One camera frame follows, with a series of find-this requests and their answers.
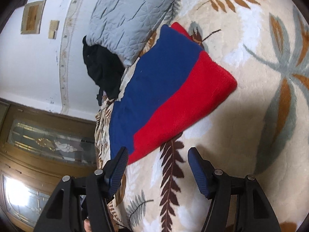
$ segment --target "red fabric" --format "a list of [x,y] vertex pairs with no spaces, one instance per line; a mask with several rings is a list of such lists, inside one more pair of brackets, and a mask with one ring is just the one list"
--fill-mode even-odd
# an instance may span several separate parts
[[[190,38],[180,24],[174,23],[172,28]],[[129,157],[129,164],[211,113],[236,87],[234,77],[201,51],[185,83],[135,133],[134,152]]]

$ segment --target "red and blue cloth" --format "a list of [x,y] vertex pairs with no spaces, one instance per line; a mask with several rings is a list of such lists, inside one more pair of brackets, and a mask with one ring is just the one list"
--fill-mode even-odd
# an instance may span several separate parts
[[136,64],[121,101],[115,101],[111,158],[122,146],[133,163],[211,113],[237,87],[179,24],[163,25],[155,46]]

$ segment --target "beige blanket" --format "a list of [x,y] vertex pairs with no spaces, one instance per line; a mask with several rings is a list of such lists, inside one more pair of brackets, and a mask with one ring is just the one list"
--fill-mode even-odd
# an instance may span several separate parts
[[[183,25],[238,88],[210,115],[128,166],[109,205],[115,219],[133,231],[201,231],[210,202],[187,162],[195,146],[229,175],[255,174],[282,231],[295,232],[309,212],[307,23],[291,0],[175,0],[171,15],[166,22]],[[120,98],[134,69],[126,71]],[[112,108],[106,100],[97,116],[100,167],[109,159]],[[235,199],[231,207],[227,226]]]

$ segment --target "wooden door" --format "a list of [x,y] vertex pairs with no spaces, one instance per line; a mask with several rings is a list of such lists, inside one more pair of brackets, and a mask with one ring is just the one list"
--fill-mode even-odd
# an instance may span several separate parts
[[[0,132],[0,205],[15,225],[32,232],[64,175],[82,177],[96,169],[94,130],[91,121],[9,106]],[[37,204],[21,203],[23,192],[16,189]]]

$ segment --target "folded garment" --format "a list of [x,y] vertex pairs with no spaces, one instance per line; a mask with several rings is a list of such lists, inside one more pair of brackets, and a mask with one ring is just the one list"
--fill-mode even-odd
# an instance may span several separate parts
[[233,76],[188,37],[163,25],[155,46],[136,64],[123,98],[113,106],[111,158],[126,146],[129,163],[141,159],[208,115],[236,89]]
[[[96,85],[100,86],[98,95],[103,96],[103,91],[105,91],[109,99],[117,98],[125,70],[120,59],[105,47],[100,45],[88,46],[86,37],[83,38],[82,43],[84,44],[82,53],[88,75]],[[98,99],[100,96],[97,96],[99,105],[102,104],[102,96],[101,99]]]
[[130,66],[160,25],[174,0],[98,0],[86,37]]

